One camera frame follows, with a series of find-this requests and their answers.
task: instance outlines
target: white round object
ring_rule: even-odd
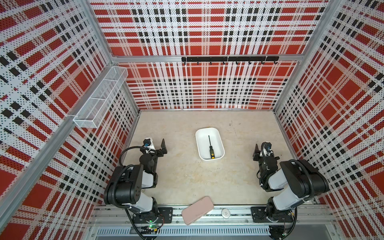
[[[231,212],[228,209],[223,209],[221,211],[221,216],[223,216],[223,218],[229,218],[231,216]]]

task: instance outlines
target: white plastic container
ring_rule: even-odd
[[[196,143],[199,156],[204,161],[217,160],[224,157],[225,151],[218,130],[214,127],[202,128],[196,131]],[[211,159],[209,153],[209,138],[215,152],[215,158]]]

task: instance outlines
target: wire basket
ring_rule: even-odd
[[[73,120],[76,125],[85,128],[98,128],[127,76],[126,68],[111,67],[91,97],[77,113]]]

